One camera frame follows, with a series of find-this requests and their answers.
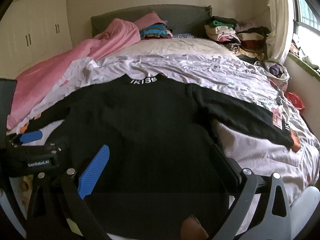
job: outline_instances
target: wardrobe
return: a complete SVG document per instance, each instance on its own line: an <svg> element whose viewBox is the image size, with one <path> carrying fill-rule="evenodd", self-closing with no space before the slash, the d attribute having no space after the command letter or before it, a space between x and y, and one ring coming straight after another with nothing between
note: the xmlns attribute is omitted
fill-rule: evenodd
<svg viewBox="0 0 320 240"><path fill-rule="evenodd" d="M71 48L66 0L14 0L0 21L0 77Z"/></svg>

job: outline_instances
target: silver bolt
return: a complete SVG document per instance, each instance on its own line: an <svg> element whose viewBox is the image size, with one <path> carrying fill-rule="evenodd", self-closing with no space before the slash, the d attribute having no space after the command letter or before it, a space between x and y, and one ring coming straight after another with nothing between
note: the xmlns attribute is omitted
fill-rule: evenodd
<svg viewBox="0 0 320 240"><path fill-rule="evenodd" d="M43 178L44 178L44 172L40 172L40 173L38 174L38 178L39 178L39 179L43 179Z"/></svg>
<svg viewBox="0 0 320 240"><path fill-rule="evenodd" d="M74 174L76 172L76 170L74 169L74 168L71 168L71 169L68 169L67 170L67 174L68 175L72 175L72 174Z"/></svg>
<svg viewBox="0 0 320 240"><path fill-rule="evenodd" d="M251 170L250 169L243 169L243 173L246 175L251 175Z"/></svg>
<svg viewBox="0 0 320 240"><path fill-rule="evenodd" d="M276 179L279 179L279 178L281 177L280 174L277 173L277 172L275 172L275 173L273 174L273 176L274 176Z"/></svg>

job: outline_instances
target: blue gripper pad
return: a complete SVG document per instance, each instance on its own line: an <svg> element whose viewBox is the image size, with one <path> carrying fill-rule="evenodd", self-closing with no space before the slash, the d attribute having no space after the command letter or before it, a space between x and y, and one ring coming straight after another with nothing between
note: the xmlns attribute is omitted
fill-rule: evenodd
<svg viewBox="0 0 320 240"><path fill-rule="evenodd" d="M29 143L29 142L34 142L37 140L40 140L42 138L42 132L35 131L35 132L29 132L29 133L24 133L20 137L20 142L22 143Z"/></svg>
<svg viewBox="0 0 320 240"><path fill-rule="evenodd" d="M110 152L107 145L102 146L79 178L78 193L81 199L90 195L104 167L109 160Z"/></svg>

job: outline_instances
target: green window sill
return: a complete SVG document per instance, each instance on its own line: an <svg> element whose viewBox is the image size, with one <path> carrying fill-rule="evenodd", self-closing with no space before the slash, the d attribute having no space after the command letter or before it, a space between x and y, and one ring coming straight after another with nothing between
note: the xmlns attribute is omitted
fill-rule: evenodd
<svg viewBox="0 0 320 240"><path fill-rule="evenodd" d="M310 76L315 77L320 82L320 73L315 71L307 63L303 62L297 56L292 53L288 54L288 57L291 58L295 63L297 63L304 71L306 71Z"/></svg>

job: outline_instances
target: gray headboard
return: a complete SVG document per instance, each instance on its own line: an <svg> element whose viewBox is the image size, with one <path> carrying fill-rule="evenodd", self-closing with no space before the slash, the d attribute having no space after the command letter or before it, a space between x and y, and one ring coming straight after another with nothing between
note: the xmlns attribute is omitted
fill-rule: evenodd
<svg viewBox="0 0 320 240"><path fill-rule="evenodd" d="M211 19L212 8L181 4L157 4L131 7L91 17L92 36L103 32L113 19L134 22L149 12L155 11L160 19L168 21L173 34L191 33L206 38L204 25Z"/></svg>

